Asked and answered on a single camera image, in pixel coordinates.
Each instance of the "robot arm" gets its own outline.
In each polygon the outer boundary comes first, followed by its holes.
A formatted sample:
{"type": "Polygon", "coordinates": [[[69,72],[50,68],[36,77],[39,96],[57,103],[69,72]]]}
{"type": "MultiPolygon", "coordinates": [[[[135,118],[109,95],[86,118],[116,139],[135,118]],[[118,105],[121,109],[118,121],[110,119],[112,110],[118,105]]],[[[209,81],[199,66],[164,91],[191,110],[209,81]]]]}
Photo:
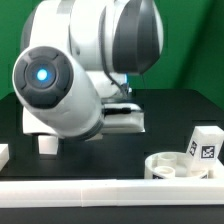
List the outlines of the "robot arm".
{"type": "Polygon", "coordinates": [[[142,74],[158,60],[162,40],[153,0],[43,1],[24,27],[13,70],[24,132],[39,132],[27,128],[32,116],[47,127],[41,133],[60,138],[144,131],[141,108],[114,95],[126,73],[142,74]]]}

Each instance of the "white cube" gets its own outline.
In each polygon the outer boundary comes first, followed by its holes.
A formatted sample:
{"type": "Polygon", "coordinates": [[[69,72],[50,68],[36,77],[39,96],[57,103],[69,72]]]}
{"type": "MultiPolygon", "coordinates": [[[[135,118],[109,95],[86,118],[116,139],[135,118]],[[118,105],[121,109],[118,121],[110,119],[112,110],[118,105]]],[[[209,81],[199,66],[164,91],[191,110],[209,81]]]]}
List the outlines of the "white cube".
{"type": "Polygon", "coordinates": [[[40,154],[57,155],[58,138],[55,136],[39,135],[38,146],[40,154]]]}
{"type": "Polygon", "coordinates": [[[212,169],[224,140],[217,126],[196,126],[187,148],[187,168],[191,171],[212,169]]]}
{"type": "Polygon", "coordinates": [[[0,171],[9,161],[9,147],[7,144],[0,144],[0,171]]]}

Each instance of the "cable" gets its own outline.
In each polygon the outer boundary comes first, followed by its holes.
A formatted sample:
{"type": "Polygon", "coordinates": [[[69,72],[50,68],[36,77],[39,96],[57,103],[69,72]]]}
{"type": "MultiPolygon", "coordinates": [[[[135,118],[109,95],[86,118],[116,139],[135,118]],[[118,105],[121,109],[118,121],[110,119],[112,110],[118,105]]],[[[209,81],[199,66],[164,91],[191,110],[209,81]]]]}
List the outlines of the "cable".
{"type": "Polygon", "coordinates": [[[130,107],[122,108],[105,108],[104,116],[117,115],[117,114],[132,114],[132,113],[143,113],[143,110],[132,110],[130,107]]]}
{"type": "Polygon", "coordinates": [[[102,60],[102,67],[105,75],[108,77],[108,79],[111,80],[112,84],[115,84],[118,89],[121,91],[123,98],[127,98],[127,92],[124,90],[124,88],[110,75],[110,72],[107,68],[106,63],[106,57],[105,57],[105,38],[104,38],[104,27],[105,27],[105,17],[106,17],[106,7],[104,8],[99,21],[99,48],[100,48],[100,54],[101,54],[101,60],[102,60]]]}

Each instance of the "green background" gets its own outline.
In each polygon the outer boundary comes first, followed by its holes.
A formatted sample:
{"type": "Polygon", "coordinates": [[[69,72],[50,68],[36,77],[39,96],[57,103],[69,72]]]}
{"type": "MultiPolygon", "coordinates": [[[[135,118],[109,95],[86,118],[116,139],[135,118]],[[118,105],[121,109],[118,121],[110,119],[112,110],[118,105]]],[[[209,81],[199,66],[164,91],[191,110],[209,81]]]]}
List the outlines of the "green background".
{"type": "MultiPolygon", "coordinates": [[[[13,91],[11,75],[23,25],[41,0],[0,4],[0,98],[13,91]]],[[[156,0],[164,26],[160,60],[132,88],[195,89],[224,109],[224,1],[156,0]]]]}

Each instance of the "black table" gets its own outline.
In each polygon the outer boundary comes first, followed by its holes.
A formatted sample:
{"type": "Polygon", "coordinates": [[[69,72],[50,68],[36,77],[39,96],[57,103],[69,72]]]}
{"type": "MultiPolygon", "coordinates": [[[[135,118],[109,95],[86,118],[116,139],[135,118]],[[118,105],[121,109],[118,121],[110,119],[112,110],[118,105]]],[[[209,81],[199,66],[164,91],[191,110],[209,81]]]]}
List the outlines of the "black table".
{"type": "MultiPolygon", "coordinates": [[[[57,156],[39,155],[37,138],[22,134],[15,94],[0,101],[0,143],[10,161],[0,180],[142,179],[144,160],[162,151],[185,152],[195,126],[224,129],[224,111],[192,90],[134,90],[146,133],[106,135],[101,141],[60,140],[57,156]]],[[[220,160],[224,161],[223,150],[220,160]]],[[[0,209],[0,223],[223,223],[224,206],[141,206],[0,209]]]]}

